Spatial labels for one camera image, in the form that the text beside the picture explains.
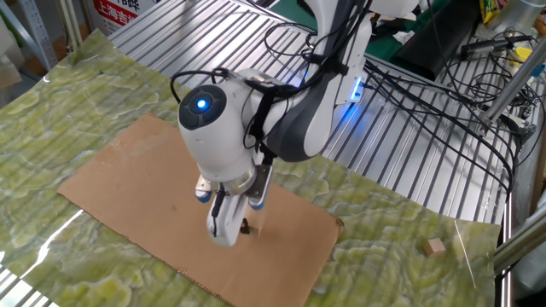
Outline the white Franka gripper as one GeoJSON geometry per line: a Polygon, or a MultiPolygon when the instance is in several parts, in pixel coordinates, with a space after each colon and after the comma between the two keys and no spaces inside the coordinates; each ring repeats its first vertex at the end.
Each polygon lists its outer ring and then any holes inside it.
{"type": "Polygon", "coordinates": [[[231,247],[239,233],[251,233],[245,218],[248,198],[244,194],[228,195],[219,191],[213,201],[206,219],[206,228],[212,241],[219,246],[231,247]]]}

